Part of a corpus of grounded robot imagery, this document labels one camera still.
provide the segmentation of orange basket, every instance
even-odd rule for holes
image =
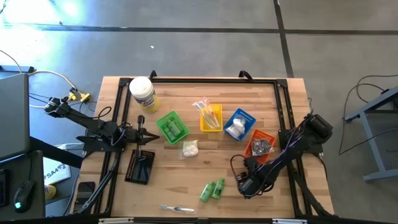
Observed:
[[[245,158],[251,157],[252,153],[251,153],[251,143],[253,142],[253,139],[266,139],[271,143],[271,147],[274,146],[275,143],[275,137],[270,136],[267,133],[264,133],[260,130],[255,129],[253,136],[251,136],[251,139],[249,141],[248,146],[246,147],[246,150],[244,151],[244,156]],[[265,164],[268,160],[269,157],[269,153],[262,155],[261,157],[258,158],[258,162],[261,164]]]

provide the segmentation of butcher block tabletop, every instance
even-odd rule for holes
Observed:
[[[119,79],[120,77],[103,78],[95,115],[98,115],[107,106],[114,107]],[[294,120],[296,124],[299,124],[309,109],[304,81],[301,78],[288,78],[287,83]],[[294,217],[286,168],[281,170],[275,186],[270,192],[251,199],[244,199],[237,190],[229,164],[233,155],[244,153],[255,129],[276,137],[275,151],[271,153],[269,159],[274,159],[280,153],[277,135],[280,126],[273,85],[262,83],[154,83],[154,88],[159,98],[159,109],[152,114],[145,113],[132,97],[127,117],[127,122],[136,128],[137,116],[144,115],[144,128],[148,132],[160,136],[159,139],[142,147],[142,150],[156,153],[149,183],[141,185],[124,181],[132,150],[136,148],[135,144],[127,144],[126,150],[122,153],[118,170],[112,217]],[[121,122],[126,91],[127,88],[124,89],[121,100],[118,124]],[[285,108],[282,90],[280,90],[280,94],[282,106]],[[192,103],[203,96],[207,97],[210,103],[222,104],[223,124],[238,108],[255,117],[256,123],[243,141],[239,142],[233,139],[224,131],[219,133],[200,131],[200,114],[192,106]],[[157,127],[156,121],[171,111],[178,114],[190,132],[180,142],[198,140],[199,153],[197,156],[182,159],[180,142],[169,144]],[[101,119],[107,121],[111,120],[111,117],[112,112]],[[81,166],[78,183],[93,181],[96,182],[97,187],[103,159],[103,152],[94,152],[87,157]],[[304,154],[302,160],[309,189],[323,207],[333,213],[322,163],[312,154]],[[233,165],[237,174],[244,171],[241,157],[235,157]],[[219,200],[210,198],[207,203],[202,202],[199,196],[205,185],[210,181],[216,182],[219,178],[225,179],[225,188],[221,198]],[[104,191],[101,211],[106,205],[108,189],[109,184]],[[300,208],[304,211],[303,198],[298,185],[297,194]],[[160,205],[194,208],[197,210],[197,214],[188,215],[163,210],[159,208]]]

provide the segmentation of green bottle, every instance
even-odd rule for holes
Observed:
[[[224,189],[224,178],[220,178],[217,181],[212,197],[215,199],[220,199],[223,189]]]
[[[202,200],[202,202],[207,202],[210,198],[210,195],[213,193],[214,189],[214,182],[210,181],[208,184],[206,184],[205,189],[203,189],[203,192],[201,193],[199,199]]]

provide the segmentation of yellow basket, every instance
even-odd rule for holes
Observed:
[[[200,131],[208,133],[220,132],[223,130],[223,107],[221,104],[211,104],[210,106],[217,117],[220,127],[217,129],[212,129],[207,125],[207,122],[203,118],[203,115],[200,115]]]

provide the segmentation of gray floor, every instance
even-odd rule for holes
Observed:
[[[278,28],[272,0],[32,2],[10,0],[0,19],[114,27]],[[398,2],[393,0],[280,0],[280,6],[286,29],[394,30],[398,26]],[[1,49],[21,65],[65,74],[81,91],[90,92],[93,100],[105,75],[148,75],[156,70],[162,76],[235,77],[245,69],[254,77],[287,76],[279,34],[56,32],[19,27],[0,29],[0,36],[6,43]],[[362,176],[377,168],[369,146],[363,144],[343,156],[338,156],[338,147],[349,89],[365,75],[398,73],[397,36],[291,34],[287,35],[287,44],[294,77],[304,78],[315,112],[335,127],[334,135],[324,145],[335,213],[396,222],[398,178],[365,184]],[[0,56],[0,63],[12,61]],[[370,78],[366,82],[391,88],[397,79]],[[30,79],[33,93],[64,96],[68,89],[67,83],[52,75]],[[380,92],[365,86],[361,94],[370,100]],[[352,94],[347,111],[362,105]],[[83,112],[91,114],[85,107]],[[30,110],[30,126],[32,136],[50,144],[77,142],[75,136],[84,133],[78,125],[34,108]],[[361,124],[352,122],[346,127],[343,149],[364,138]],[[52,204],[47,215],[59,215],[65,204]]]

